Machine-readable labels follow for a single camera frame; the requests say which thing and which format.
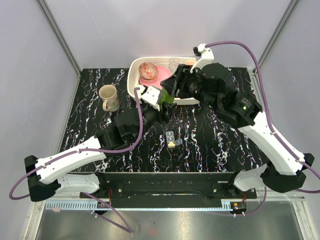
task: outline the cable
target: cable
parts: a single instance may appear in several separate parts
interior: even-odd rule
[[[266,203],[266,198],[267,198],[267,187],[264,187],[263,200],[262,200],[260,206],[259,206],[256,210],[253,210],[253,211],[248,212],[248,213],[245,213],[245,214],[236,214],[236,215],[221,214],[221,213],[217,213],[217,212],[209,212],[209,213],[212,214],[212,215],[223,216],[223,217],[244,217],[244,216],[250,216],[250,215],[253,215],[253,214],[255,214],[256,212],[258,212],[258,211],[263,207],[263,205],[265,205],[265,203]]]
[[[300,158],[291,150],[291,148],[282,140],[282,138],[276,133],[273,123],[272,123],[272,119],[270,116],[270,111],[269,111],[269,106],[268,106],[268,101],[267,101],[267,96],[265,93],[265,88],[264,88],[264,84],[262,82],[262,74],[261,74],[261,70],[260,70],[260,66],[259,63],[254,55],[254,53],[250,50],[250,48],[243,44],[242,42],[239,41],[218,41],[218,42],[214,42],[214,43],[210,43],[205,45],[206,48],[210,48],[213,46],[218,46],[218,45],[225,45],[225,44],[234,44],[234,45],[239,45],[241,47],[243,47],[251,56],[256,71],[258,73],[258,80],[259,80],[259,84],[260,84],[260,88],[261,88],[261,94],[262,94],[262,98],[263,98],[263,102],[264,102],[264,110],[265,110],[265,115],[266,115],[266,121],[267,124],[271,130],[272,133],[274,133],[273,135],[275,136],[275,138],[281,143],[281,145],[295,158],[295,160],[299,163],[301,163],[302,165],[304,165],[307,169],[309,169],[311,172],[314,173],[314,175],[320,180],[320,174],[314,170],[311,166],[309,166],[308,164],[306,164],[304,161],[300,161]],[[308,194],[318,194],[320,193],[320,189],[319,190],[303,190],[303,189],[297,189],[297,191],[299,192],[303,192],[303,193],[308,193]]]
[[[107,153],[107,154],[119,154],[119,153],[124,153],[124,152],[130,151],[130,150],[134,149],[134,148],[138,145],[138,143],[139,143],[140,140],[141,140],[141,137],[142,137],[142,134],[143,134],[143,127],[144,127],[142,110],[141,110],[141,106],[140,106],[140,102],[139,102],[139,98],[138,98],[138,90],[139,90],[139,89],[140,89],[139,87],[134,88],[134,96],[135,96],[135,99],[136,99],[136,107],[137,107],[137,110],[138,110],[139,125],[140,125],[140,126],[139,126],[139,134],[138,134],[138,137],[137,137],[137,139],[135,140],[135,142],[134,142],[131,146],[129,146],[129,147],[127,147],[127,148],[124,148],[124,149],[119,149],[119,150],[105,150],[105,149],[95,149],[95,148],[82,148],[82,149],[79,149],[80,152],[82,152],[82,151],[83,151],[83,152],[84,152],[84,151],[92,151],[92,152],[101,152],[101,153]],[[18,186],[24,179],[26,179],[26,178],[29,177],[30,175],[34,174],[34,173],[37,172],[38,170],[43,169],[44,167],[46,167],[46,166],[54,163],[55,161],[58,161],[58,160],[60,160],[60,159],[62,159],[62,158],[65,158],[65,157],[67,157],[67,156],[70,156],[70,155],[76,154],[76,153],[78,153],[78,151],[76,151],[76,150],[75,150],[75,151],[70,151],[70,152],[64,153],[64,154],[62,154],[62,155],[60,155],[60,156],[57,156],[57,157],[55,157],[54,159],[46,162],[46,163],[45,163],[45,166],[43,166],[43,165],[42,165],[42,166],[38,166],[37,168],[35,168],[35,169],[29,171],[28,173],[26,173],[23,177],[21,177],[21,178],[13,185],[13,187],[11,188],[11,190],[10,190],[10,192],[9,192],[9,198],[10,198],[11,200],[20,200],[20,199],[24,199],[24,198],[29,197],[30,194],[27,194],[27,195],[24,195],[24,196],[18,196],[18,197],[13,196],[13,193],[14,193],[15,189],[17,188],[17,186]],[[88,195],[88,196],[91,197],[91,198],[94,198],[94,197],[93,197],[92,195],[90,195],[89,193],[84,192],[84,194]],[[129,231],[129,233],[131,232],[131,229],[130,229],[128,223],[127,223],[127,222],[125,221],[125,219],[120,215],[120,213],[118,213],[113,207],[111,207],[109,204],[103,202],[102,200],[98,199],[98,201],[106,204],[106,205],[109,206],[111,209],[113,209],[114,212],[122,219],[122,221],[123,221],[124,224],[128,227],[128,229],[122,227],[121,225],[117,224],[116,222],[113,222],[113,221],[111,221],[111,220],[109,220],[109,219],[107,219],[107,218],[105,218],[105,217],[103,217],[103,216],[99,216],[99,217],[101,217],[101,218],[103,218],[104,220],[106,220],[106,221],[108,221],[108,222],[116,225],[117,227],[121,228],[122,230],[125,230],[125,231],[127,231],[127,232]]]

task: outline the pink plate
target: pink plate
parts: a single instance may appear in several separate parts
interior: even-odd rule
[[[147,82],[146,80],[140,77],[139,81],[141,85],[144,85],[147,87],[154,86],[158,89],[162,89],[162,86],[160,85],[160,83],[163,80],[166,80],[167,78],[171,77],[171,72],[169,71],[169,69],[165,68],[164,66],[156,66],[156,68],[158,69],[158,76],[156,77],[156,80],[152,82]]]

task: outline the table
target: table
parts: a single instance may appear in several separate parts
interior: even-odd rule
[[[229,68],[241,92],[254,95],[246,68]],[[74,147],[108,126],[114,116],[135,101],[127,92],[128,68],[84,69],[60,151]],[[118,90],[120,109],[104,112],[98,91],[112,84]],[[164,133],[173,131],[183,145],[167,148]],[[168,124],[154,124],[142,135],[139,145],[125,154],[115,154],[75,169],[76,172],[238,172],[260,167],[268,161],[246,136],[216,118],[205,105],[179,105]]]

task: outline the white wall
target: white wall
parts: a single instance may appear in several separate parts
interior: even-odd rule
[[[0,73],[0,238],[18,240],[32,203],[9,191],[25,157],[54,153],[77,80],[35,0],[0,1]]]
[[[236,40],[261,56],[290,0],[46,0],[81,68],[123,68],[139,57],[194,56]],[[240,46],[214,48],[226,66],[253,67]]]
[[[275,126],[300,151],[312,153],[320,172],[320,1],[300,1],[262,66]],[[318,190],[309,171],[303,189]],[[320,194],[306,194],[320,236]]]

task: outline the mug handle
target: mug handle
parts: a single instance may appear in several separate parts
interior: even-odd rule
[[[111,107],[110,107],[110,106],[107,107],[107,102],[108,102],[108,100],[105,100],[105,101],[103,101],[103,104],[102,104],[102,108],[103,108],[103,110],[106,111],[106,112],[111,110]]]

